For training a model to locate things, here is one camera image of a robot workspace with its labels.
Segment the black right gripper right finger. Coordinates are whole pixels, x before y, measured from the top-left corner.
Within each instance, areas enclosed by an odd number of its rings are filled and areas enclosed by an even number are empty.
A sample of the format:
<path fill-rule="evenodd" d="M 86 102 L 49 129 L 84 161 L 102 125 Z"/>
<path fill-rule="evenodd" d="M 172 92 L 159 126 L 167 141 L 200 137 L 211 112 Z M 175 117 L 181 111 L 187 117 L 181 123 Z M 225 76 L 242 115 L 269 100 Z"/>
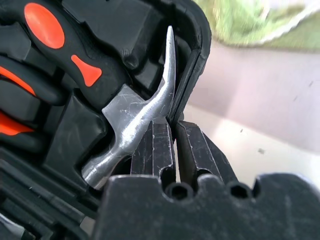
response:
<path fill-rule="evenodd" d="M 192 122 L 175 126 L 180 180 L 196 186 L 202 174 L 212 174 L 224 184 L 237 181 L 226 155 Z"/>

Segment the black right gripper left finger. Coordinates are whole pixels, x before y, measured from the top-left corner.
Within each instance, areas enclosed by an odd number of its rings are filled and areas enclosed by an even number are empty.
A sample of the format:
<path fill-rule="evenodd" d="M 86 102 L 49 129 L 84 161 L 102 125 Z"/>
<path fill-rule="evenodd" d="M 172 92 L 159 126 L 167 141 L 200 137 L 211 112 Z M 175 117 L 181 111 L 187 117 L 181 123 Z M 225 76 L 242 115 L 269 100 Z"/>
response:
<path fill-rule="evenodd" d="M 149 123 L 133 153 L 130 173 L 150 175 L 162 181 L 175 180 L 175 154 L 167 120 L 156 119 Z"/>

